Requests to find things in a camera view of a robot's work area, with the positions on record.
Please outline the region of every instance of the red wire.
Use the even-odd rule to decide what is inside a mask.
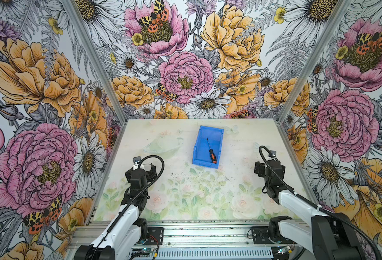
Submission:
[[[156,241],[156,245],[159,246],[159,242],[158,242],[158,240],[154,236],[152,236],[152,235],[148,235],[148,236],[151,237],[153,240],[155,240]]]

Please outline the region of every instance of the black cable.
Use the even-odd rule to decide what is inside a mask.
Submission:
[[[269,169],[271,170],[271,172],[275,175],[275,177],[277,177],[277,179],[279,179],[282,184],[292,193],[292,194],[295,194],[294,190],[289,186],[287,185],[283,180],[282,178],[270,167],[270,165],[267,163],[263,153],[261,152],[262,149],[265,149],[268,153],[269,153],[269,156],[270,157],[273,157],[273,154],[270,152],[270,150],[261,145],[259,147],[259,153],[260,153],[260,156],[261,158],[263,159],[264,163],[267,165],[267,167],[269,167]],[[318,207],[318,205],[316,205],[315,203],[311,202],[310,200],[308,200],[310,202],[311,205],[314,205],[316,209],[318,209],[319,211],[321,212],[324,212],[325,214],[327,214],[328,216],[331,216],[339,221],[341,221],[342,223],[348,225],[349,227],[351,227],[352,229],[354,229],[357,233],[359,233],[367,242],[368,244],[370,245],[370,247],[373,249],[374,251],[374,254],[375,254],[375,258],[376,260],[382,260],[381,258],[381,254],[380,254],[380,251],[378,250],[377,248],[377,245],[374,243],[374,241],[369,237],[367,236],[366,233],[364,233],[361,229],[359,229],[358,227],[354,226],[352,223],[348,222],[348,221],[345,221],[343,219],[341,219],[340,217],[338,217],[337,215],[335,215],[334,213],[332,213],[331,211],[328,211],[328,210],[325,210],[323,209],[322,207]]]
[[[305,252],[305,248],[303,247],[301,249],[301,251],[292,259],[292,260],[298,260],[299,258],[301,258],[301,256],[303,255],[303,253]]]
[[[140,253],[137,253],[137,254],[132,255],[132,256],[130,257],[129,260],[132,260],[133,258],[135,258],[135,257],[139,257],[139,256],[141,256],[141,255],[146,255],[147,257],[149,257],[149,254],[150,254],[150,253],[140,252]]]
[[[162,172],[163,172],[163,169],[165,168],[165,163],[163,162],[163,159],[157,155],[148,155],[146,156],[145,158],[143,158],[140,162],[139,162],[139,165],[138,165],[138,169],[140,168],[141,164],[143,163],[143,161],[145,161],[146,159],[149,159],[149,158],[157,158],[161,161],[162,163],[162,166],[161,166],[161,170],[159,171],[159,174],[156,176],[156,178],[151,182],[149,183],[148,185],[146,185],[142,190],[140,190],[136,196],[134,196],[127,204],[126,204],[126,207],[121,211],[119,212],[118,216],[116,217],[116,219],[113,221],[113,223],[109,226],[109,228],[107,229],[107,233],[109,233],[114,227],[115,225],[117,224],[117,222],[121,219],[121,217],[124,215],[124,213],[127,211],[127,209],[132,205],[132,203],[140,196],[142,195],[143,192],[145,192],[146,190],[148,190],[148,188],[150,186],[152,186],[152,184],[154,184],[158,179],[159,177],[161,176]]]

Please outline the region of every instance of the flower bud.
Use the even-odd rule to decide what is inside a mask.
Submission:
[[[14,105],[3,105],[0,106],[0,114],[7,120],[21,120],[23,119],[23,114],[18,111],[18,108]]]

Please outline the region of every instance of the floral wallpaper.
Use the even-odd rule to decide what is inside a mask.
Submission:
[[[74,31],[61,1],[53,17]],[[277,116],[337,0],[75,3],[126,117],[186,119]]]
[[[65,258],[120,131],[84,48],[56,13],[51,0],[0,0],[2,260]]]
[[[305,110],[295,103],[282,125],[319,203],[346,214],[382,253],[382,0],[354,1],[352,13],[298,96]]]

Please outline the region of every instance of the white daisy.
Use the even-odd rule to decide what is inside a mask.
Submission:
[[[380,19],[379,25],[382,25],[382,0],[365,0],[361,6],[366,8],[362,18],[371,17],[371,23],[375,23]]]
[[[124,0],[124,5],[127,8],[132,7],[136,4],[139,9],[142,9],[143,3],[147,7],[151,7],[152,1],[151,0]]]
[[[135,54],[132,52],[119,55],[116,60],[116,65],[126,73],[132,72],[138,68],[136,65]]]
[[[277,77],[271,73],[271,72],[266,72],[263,73],[259,79],[259,85],[261,89],[263,88],[268,88],[271,87],[273,84],[275,84],[277,81]]]
[[[184,111],[189,118],[219,118],[227,113],[227,107],[223,106],[231,102],[230,96],[219,97],[220,91],[215,90],[210,95],[202,92],[190,98],[191,103],[184,106]]]
[[[322,74],[325,67],[328,65],[328,62],[324,58],[319,58],[318,63],[313,68],[310,77],[318,79],[318,77]]]
[[[90,143],[81,140],[81,153],[74,157],[73,181],[77,180],[76,194],[79,198],[92,198],[99,188],[102,168],[105,164],[105,147],[99,142],[99,135],[92,133]]]
[[[354,205],[354,200],[358,200],[356,192],[345,181],[353,179],[355,174],[350,169],[339,166],[338,154],[332,154],[331,150],[327,151],[323,147],[321,150],[311,148],[308,150],[305,162],[311,185],[317,185],[319,200],[325,200],[332,207],[338,207],[340,203],[345,205],[344,201],[340,200],[338,192],[341,192],[351,205]]]
[[[22,0],[0,0],[0,15],[8,18],[22,18],[26,9],[28,7],[22,3]]]
[[[137,109],[139,115],[144,117],[145,119],[153,119],[155,115],[155,109],[150,105],[144,105]]]
[[[71,41],[76,39],[75,30],[71,24],[63,1],[47,0],[51,14],[58,21],[58,27],[67,29]],[[118,0],[75,0],[94,43],[102,47],[104,44],[116,43],[114,34],[120,34],[117,27],[123,24],[123,2]]]
[[[285,116],[285,119],[283,120],[283,127],[285,129],[290,129],[295,125],[295,121],[296,115],[292,111],[289,111],[288,114]]]
[[[322,32],[338,0],[289,0],[283,19],[290,22],[283,34],[291,33],[290,41],[299,37],[312,46]]]

